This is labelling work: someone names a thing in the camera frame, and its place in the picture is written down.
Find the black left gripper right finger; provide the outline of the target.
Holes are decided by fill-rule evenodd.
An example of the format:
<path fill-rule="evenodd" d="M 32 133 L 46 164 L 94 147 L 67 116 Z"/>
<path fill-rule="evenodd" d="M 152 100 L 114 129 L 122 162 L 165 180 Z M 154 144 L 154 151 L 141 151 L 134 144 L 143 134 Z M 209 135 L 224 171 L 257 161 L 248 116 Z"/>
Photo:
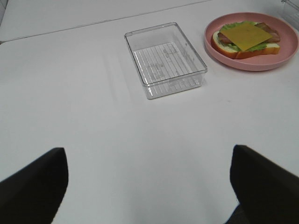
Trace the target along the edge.
<path fill-rule="evenodd" d="M 299 222 L 299 178 L 246 145 L 233 148 L 230 183 L 239 204 L 228 224 Z"/>

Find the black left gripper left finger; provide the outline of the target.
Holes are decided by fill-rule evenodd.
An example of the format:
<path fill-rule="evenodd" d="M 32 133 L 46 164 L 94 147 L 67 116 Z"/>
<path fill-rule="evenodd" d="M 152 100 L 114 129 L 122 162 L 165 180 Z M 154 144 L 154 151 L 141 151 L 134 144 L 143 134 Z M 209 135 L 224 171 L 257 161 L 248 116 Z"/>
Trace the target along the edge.
<path fill-rule="evenodd" d="M 65 149 L 53 148 L 0 182 L 0 222 L 52 223 L 68 182 Z"/>

